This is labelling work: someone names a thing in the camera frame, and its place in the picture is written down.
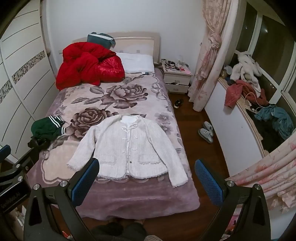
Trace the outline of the beige headboard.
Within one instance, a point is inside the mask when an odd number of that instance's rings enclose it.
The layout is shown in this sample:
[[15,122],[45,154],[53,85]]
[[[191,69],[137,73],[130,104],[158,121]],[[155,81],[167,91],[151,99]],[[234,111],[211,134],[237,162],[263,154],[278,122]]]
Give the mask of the beige headboard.
[[92,54],[100,61],[103,57],[115,57],[118,59],[119,57],[116,53],[119,52],[151,55],[154,63],[158,62],[160,45],[160,36],[158,33],[118,32],[111,33],[110,36],[116,41],[116,46],[110,49],[106,49],[99,44],[89,43],[86,38],[75,40],[72,43],[76,44],[79,49]]

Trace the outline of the red quilt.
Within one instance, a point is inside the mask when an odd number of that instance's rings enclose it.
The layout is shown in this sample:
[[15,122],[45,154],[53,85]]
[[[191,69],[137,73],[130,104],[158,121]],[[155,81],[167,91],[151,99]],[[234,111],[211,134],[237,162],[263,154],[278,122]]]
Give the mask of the red quilt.
[[114,51],[89,42],[75,42],[62,52],[63,62],[56,77],[56,88],[63,90],[81,83],[99,86],[102,82],[121,82],[125,70]]

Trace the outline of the red garment on sill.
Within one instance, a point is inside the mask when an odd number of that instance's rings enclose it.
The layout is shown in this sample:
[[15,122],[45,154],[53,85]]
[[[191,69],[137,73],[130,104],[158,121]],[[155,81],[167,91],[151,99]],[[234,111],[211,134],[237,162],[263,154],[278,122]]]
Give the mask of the red garment on sill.
[[269,104],[263,88],[260,89],[260,93],[257,95],[256,90],[249,83],[243,80],[237,80],[226,89],[224,105],[229,108],[234,108],[241,96],[247,99],[251,104],[257,104],[259,106],[267,106]]

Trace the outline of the grey slipper pair left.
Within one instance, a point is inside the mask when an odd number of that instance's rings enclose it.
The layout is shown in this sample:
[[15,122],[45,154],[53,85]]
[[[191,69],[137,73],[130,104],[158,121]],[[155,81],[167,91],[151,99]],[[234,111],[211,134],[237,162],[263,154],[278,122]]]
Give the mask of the grey slipper pair left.
[[209,144],[213,143],[213,137],[207,129],[205,129],[205,128],[199,129],[198,134],[201,138],[203,138]]

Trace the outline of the teal garment on sill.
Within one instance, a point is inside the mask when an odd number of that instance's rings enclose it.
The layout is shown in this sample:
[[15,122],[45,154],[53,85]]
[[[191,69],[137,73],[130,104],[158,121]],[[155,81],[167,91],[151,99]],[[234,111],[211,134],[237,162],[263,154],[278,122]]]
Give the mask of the teal garment on sill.
[[261,108],[254,117],[258,121],[271,121],[273,129],[284,140],[288,139],[295,129],[290,115],[283,108],[276,105]]

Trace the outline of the teal folded cloth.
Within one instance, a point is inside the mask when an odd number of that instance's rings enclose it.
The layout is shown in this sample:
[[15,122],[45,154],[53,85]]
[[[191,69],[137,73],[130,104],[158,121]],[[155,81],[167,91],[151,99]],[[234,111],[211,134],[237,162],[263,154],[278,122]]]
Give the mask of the teal folded cloth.
[[87,36],[87,42],[102,45],[106,49],[114,48],[116,41],[108,34],[92,32]]

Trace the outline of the white pillow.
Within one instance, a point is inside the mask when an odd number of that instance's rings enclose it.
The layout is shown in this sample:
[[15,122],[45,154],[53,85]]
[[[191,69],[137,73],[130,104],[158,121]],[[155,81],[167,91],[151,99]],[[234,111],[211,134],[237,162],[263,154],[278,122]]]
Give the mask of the white pillow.
[[125,73],[154,73],[154,61],[151,55],[116,53],[121,59]]

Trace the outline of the pink floral curtain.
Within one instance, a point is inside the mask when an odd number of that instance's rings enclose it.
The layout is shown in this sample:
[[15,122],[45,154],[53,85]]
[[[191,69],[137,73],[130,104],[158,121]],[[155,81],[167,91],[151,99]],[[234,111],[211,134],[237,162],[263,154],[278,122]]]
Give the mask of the pink floral curtain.
[[222,45],[222,33],[226,24],[231,1],[203,1],[203,17],[206,32],[201,44],[191,87],[189,101],[197,112],[205,107],[219,76],[219,69],[214,68]]

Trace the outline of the white fuzzy jacket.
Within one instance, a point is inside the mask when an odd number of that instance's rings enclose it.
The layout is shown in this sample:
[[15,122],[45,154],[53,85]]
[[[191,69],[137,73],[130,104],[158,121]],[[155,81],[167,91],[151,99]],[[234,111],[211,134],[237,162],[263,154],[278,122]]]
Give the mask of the white fuzzy jacket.
[[140,115],[115,115],[92,126],[67,165],[78,171],[91,158],[99,161],[99,178],[149,179],[168,174],[173,187],[188,181],[169,137],[156,122]]

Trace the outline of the grey slipper pair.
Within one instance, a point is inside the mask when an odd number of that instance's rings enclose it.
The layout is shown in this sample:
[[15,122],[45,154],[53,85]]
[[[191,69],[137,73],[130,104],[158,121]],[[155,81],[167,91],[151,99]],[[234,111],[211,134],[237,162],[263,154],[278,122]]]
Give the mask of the grey slipper pair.
[[207,131],[209,131],[211,136],[214,135],[213,126],[208,121],[203,122],[203,128],[206,129]]
[[205,129],[205,128],[199,129],[198,134],[201,138],[203,138],[209,144],[213,143],[213,137],[207,129]]

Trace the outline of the grey slipper pair right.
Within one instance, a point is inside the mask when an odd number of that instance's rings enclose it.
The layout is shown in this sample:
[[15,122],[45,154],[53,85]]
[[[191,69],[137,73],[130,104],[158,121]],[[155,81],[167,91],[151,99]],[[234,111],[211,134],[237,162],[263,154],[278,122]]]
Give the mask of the grey slipper pair right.
[[213,126],[208,121],[203,122],[203,128],[206,129],[207,131],[209,131],[211,136],[214,135]]

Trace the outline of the black shoe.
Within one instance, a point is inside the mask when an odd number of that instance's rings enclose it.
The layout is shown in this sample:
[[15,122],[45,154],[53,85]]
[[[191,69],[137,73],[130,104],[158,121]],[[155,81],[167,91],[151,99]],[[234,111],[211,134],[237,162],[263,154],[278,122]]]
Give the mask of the black shoe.
[[183,99],[178,99],[177,101],[175,101],[174,103],[174,108],[175,109],[179,109],[182,105],[183,105],[184,100]]

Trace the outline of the white sliding wardrobe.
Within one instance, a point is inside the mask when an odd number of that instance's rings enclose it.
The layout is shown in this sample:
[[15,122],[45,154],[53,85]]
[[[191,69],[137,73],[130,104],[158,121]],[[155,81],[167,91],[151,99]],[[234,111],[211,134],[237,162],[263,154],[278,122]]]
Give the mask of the white sliding wardrobe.
[[27,151],[34,121],[58,94],[42,33],[41,1],[29,1],[1,37],[1,147],[16,163]]

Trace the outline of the green striped garment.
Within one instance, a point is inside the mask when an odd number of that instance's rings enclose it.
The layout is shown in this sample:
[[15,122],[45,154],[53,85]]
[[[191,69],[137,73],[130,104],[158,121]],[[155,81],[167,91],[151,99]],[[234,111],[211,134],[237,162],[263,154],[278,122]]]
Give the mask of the green striped garment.
[[50,115],[35,121],[31,126],[32,136],[28,147],[47,149],[51,142],[65,133],[65,123],[59,115]]

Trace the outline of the pink curtain lower right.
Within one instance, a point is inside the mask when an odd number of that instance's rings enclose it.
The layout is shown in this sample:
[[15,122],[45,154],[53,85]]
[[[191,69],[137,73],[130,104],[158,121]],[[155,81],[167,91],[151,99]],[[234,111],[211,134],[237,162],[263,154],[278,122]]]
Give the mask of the pink curtain lower right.
[[295,133],[278,148],[240,173],[229,177],[238,186],[259,184],[269,210],[280,208],[282,213],[295,208]]

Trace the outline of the floral pink bed blanket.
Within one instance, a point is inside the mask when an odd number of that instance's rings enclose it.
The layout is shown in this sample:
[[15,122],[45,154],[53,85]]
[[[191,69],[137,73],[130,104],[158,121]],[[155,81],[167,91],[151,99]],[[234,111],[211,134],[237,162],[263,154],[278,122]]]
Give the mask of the floral pink bed blanket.
[[28,180],[54,186],[96,158],[100,169],[78,207],[82,217],[145,219],[199,208],[159,69],[127,74],[119,83],[64,89],[49,114],[65,121],[65,133],[41,151]]

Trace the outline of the white clothes pile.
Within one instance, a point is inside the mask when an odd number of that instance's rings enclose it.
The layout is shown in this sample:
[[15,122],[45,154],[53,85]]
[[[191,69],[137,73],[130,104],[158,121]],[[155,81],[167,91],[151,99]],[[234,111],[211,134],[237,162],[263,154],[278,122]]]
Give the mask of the white clothes pile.
[[262,76],[262,71],[259,64],[252,59],[248,52],[241,52],[237,54],[238,64],[232,68],[231,80],[243,80],[249,83],[258,93],[261,92],[259,80],[257,77]]

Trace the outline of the white nightstand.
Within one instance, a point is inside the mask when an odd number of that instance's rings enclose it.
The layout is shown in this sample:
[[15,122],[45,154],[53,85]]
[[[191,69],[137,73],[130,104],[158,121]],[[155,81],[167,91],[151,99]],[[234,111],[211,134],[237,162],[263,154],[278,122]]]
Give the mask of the white nightstand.
[[186,94],[192,77],[189,65],[178,61],[162,59],[164,82],[168,92]]

